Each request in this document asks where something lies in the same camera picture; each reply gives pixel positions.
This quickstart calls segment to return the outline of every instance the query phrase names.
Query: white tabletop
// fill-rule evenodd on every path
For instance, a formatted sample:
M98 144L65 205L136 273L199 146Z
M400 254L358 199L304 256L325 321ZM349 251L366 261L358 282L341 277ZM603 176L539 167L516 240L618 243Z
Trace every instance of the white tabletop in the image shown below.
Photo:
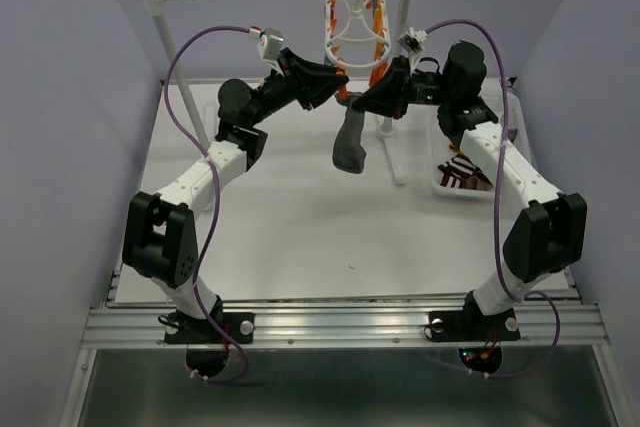
M219 84L194 84L193 96L213 137ZM352 82L352 90L365 83ZM176 86L170 99L189 126ZM412 106L396 125L408 185L395 187L375 119L367 116L365 171L331 163L344 107L312 111L293 103L258 126L269 134L262 158L222 192L218 229L201 269L225 300L464 294L495 269L490 202L444 198L429 185L429 109ZM161 100L141 190L169 184L197 152L173 126ZM505 215L503 238L513 220ZM211 215L197 221L199 245ZM563 274L540 284L567 289ZM123 266L116 302L157 303L153 283Z

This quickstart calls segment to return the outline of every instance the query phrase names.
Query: bolt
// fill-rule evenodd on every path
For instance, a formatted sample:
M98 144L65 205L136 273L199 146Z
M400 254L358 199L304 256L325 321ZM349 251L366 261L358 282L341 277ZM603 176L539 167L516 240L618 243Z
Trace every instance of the bolt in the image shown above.
M509 317L507 320L505 320L504 326L507 328L509 332L518 331L518 321L513 317Z
M240 333L242 335L249 335L253 332L253 324L248 320L243 320L240 324Z
M442 323L442 319L433 319L431 321L431 327L429 328L433 330L436 334L441 334L444 329L442 327L436 327L436 324L441 324L441 323Z

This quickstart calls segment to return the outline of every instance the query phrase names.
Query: black mounting plate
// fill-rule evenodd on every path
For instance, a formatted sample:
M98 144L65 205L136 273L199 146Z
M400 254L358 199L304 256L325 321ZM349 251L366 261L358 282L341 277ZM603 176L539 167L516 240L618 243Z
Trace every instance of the black mounting plate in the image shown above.
M431 331L429 339L432 342L484 342L496 330L498 331L500 342L516 341L521 338L519 330L512 332L505 326L507 319L516 318L513 309L492 316L492 325L487 328L470 329L462 322L462 318L462 310L437 310L429 312L429 325L442 325L442 332L436 332L434 328L429 329Z
M241 345L253 343L253 332L243 334L240 332L240 324L245 320L254 324L255 314L253 312L225 312L223 322L220 325L229 336ZM202 345L202 344L223 344L222 336L218 334L208 321L194 320L198 323L206 324L208 328L184 329L175 334L164 334L164 342L169 345Z

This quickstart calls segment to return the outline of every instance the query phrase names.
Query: cable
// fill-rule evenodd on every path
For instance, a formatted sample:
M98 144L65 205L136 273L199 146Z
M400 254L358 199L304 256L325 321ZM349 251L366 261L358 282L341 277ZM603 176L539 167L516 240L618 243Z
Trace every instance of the cable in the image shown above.
M432 32L435 32L436 30L441 29L442 27L447 27L449 25L456 25L456 24L470 25L478 29L480 32L482 32L482 34L485 36L485 38L491 45L491 49L493 50L493 54L496 58L496 62L498 63L498 72L500 73L500 88L502 89L502 107L504 109L504 115L503 115L502 135L501 135L502 142L500 145L500 154L498 156L498 171L496 173L496 185L494 189L495 195L493 199L493 246L494 246L494 256L496 261L496 269L497 269L500 285L502 286L502 289L507 294L507 296L513 302L518 304L523 300L528 299L532 295L538 295L542 297L551 306L551 310L553 310L553 314L556 319L556 333L553 338L553 342L551 343L551 347L549 348L549 351L542 358L540 362L521 372L515 372L512 374L491 374L490 375L490 377L503 378L503 379L515 378L515 377L520 377L522 375L530 374L532 372L535 372L541 369L544 366L544 364L546 364L548 360L551 358L551 356L555 352L556 346L558 345L558 340L560 338L560 314L553 300L551 300L551 298L544 292L541 292L539 290L532 290L531 292L528 292L527 294L525 294L522 299L519 299L513 292L509 290L509 287L507 286L507 283L504 279L504 272L502 270L502 260L500 256L500 193L502 190L502 178L504 176L505 142L509 138L508 137L509 135L509 101L507 100L507 77L504 73L504 65L502 63L502 57L500 56L500 52L498 51L498 47L496 46L496 43L494 42L493 37L491 37L491 34L489 34L487 29L485 29L478 22L474 20L469 20L469 19L446 20L444 22L440 22L438 24L435 24L429 27L426 30L426 32L427 34L431 34Z
M487 350L487 346L491 343L491 341L493 341L492 347L495 347L495 345L498 343L498 330L497 329L493 331L491 336L487 339L487 341L482 346L482 352Z
M483 360L486 360L489 357L491 357L491 354L493 354L493 351L496 350L496 345L498 343L498 330L497 329L493 331L493 344L491 345L491 348L489 349L488 352L485 352L485 349L487 348L487 345L489 345L489 342L491 342L491 339L487 340L487 342L482 347L482 352L480 354L480 358L483 359Z
M166 81L164 83L163 86L163 93L164 93L164 104L167 107L167 111L169 112L169 116L171 117L171 120L173 121L173 123L176 125L176 127L178 128L178 130L180 132L182 132L190 141L193 145L195 145L195 147L200 151L200 153L204 156L207 157L208 152L207 152L207 148L202 145L198 139L196 139L181 123L180 121L178 121L177 117L175 116L175 113L173 112L173 109L171 108L171 103L169 101L169 81L171 80L171 74L173 74L173 70L176 67L176 64L178 63L178 60L180 59L180 57L182 56L182 54L184 54L185 50L187 50L189 48L189 46L191 44L193 44L196 40L198 40L200 37L209 34L211 32L222 32L222 31L232 31L232 32L241 32L244 34L248 34L249 33L249 29L245 28L245 27L235 27L235 26L230 26L230 25L221 25L221 26L216 26L216 27L209 27L208 29L204 29L200 32L198 32L197 34L195 34L193 37L191 37L189 40L187 40L187 42L180 48L180 50L178 51L178 53L176 54L176 56L173 58L173 60L171 61L171 65L169 65L169 70L167 71L167 78ZM196 302L198 303L198 306L200 307L200 310L202 311L202 313L204 314L205 318L209 321L209 323L211 324L211 326L214 328L214 330L227 342L229 342L231 345L233 345L238 352L240 352L240 354L242 355L243 359L244 359L244 367L242 369L242 371L236 375L234 375L233 377L229 377L228 379L215 379L215 378L211 378L211 377L206 377L206 376L201 376L200 374L198 374L196 371L193 370L189 370L189 372L191 373L192 376L197 377L201 380L204 380L206 382L209 383L213 383L213 384L223 384L226 382L233 382L234 380L238 380L241 377L243 377L247 371L249 370L249 356L247 355L247 353L245 352L245 350L240 346L240 344L238 344L238 342L236 342L230 335L228 335L217 323L215 320L213 320L213 318L211 317L211 315L209 314L209 312L207 311L207 308L204 305L204 302L202 302L202 297L200 297L200 292L198 292L198 273L200 272L200 266L202 265L202 260L204 259L205 254L207 253L207 249L209 248L209 244L211 243L211 239L213 238L213 233L216 230L216 226L218 225L218 217L220 215L220 177L218 176L218 169L216 168L216 165L209 161L208 162L209 167L211 168L211 173L213 174L213 192L214 192L214 209L213 209L213 219L211 220L211 227L209 228L209 232L207 233L207 238L204 241L204 244L202 246L202 250L200 251L200 255L198 257L198 263L196 264L196 267L193 271L193 293L194 296L196 298Z

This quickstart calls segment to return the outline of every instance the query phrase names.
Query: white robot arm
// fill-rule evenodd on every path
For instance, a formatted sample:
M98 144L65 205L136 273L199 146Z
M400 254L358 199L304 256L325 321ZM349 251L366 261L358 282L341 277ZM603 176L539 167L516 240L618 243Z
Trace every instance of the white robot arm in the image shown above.
M252 29L251 34L258 39L260 57L273 68L269 76L255 89L239 79L223 83L218 92L219 130L207 157L155 194L139 192L129 204L123 262L173 300L181 322L200 321L203 329L209 327L191 280L199 256L195 219L215 197L209 162L215 164L219 187L224 188L262 155L267 134L256 124L295 100L312 110L349 80L335 67L304 60L288 48L279 50L282 37L276 30ZM198 291L206 310L219 320L219 297L201 279Z
M413 51L422 55L423 39L413 40L412 35L403 39L409 57L395 57L380 81L352 104L353 109L398 119L409 104L438 105L444 135L485 175L496 178L502 126L479 96L487 71L482 50L458 42L451 47L441 73L421 72L415 69ZM433 341L483 341L496 329L500 339L517 340L519 333L503 331L505 320L515 317L514 298L521 299L534 285L582 255L584 199L579 194L563 194L511 142L505 141L504 146L502 200L522 209L502 245L502 274L513 298L496 271L467 295L462 311L430 316L430 323L436 318L443 323L438 332L432 330Z
M198 160L184 174L156 193L162 202L174 206L186 206L192 212L194 220L205 211L214 199L214 184L209 161L216 166L221 190L229 182L247 171L247 153L231 142L214 141L209 147L208 153L207 158ZM185 269L187 265L189 267L195 265L195 255L197 254L188 255L179 268ZM192 270L189 268L183 272L189 272L190 275ZM173 301L179 311L194 319L205 318L196 301L191 282L186 281L172 288L159 278L152 277L151 280ZM201 278L198 278L198 291L203 304L211 312L217 301L217 296Z

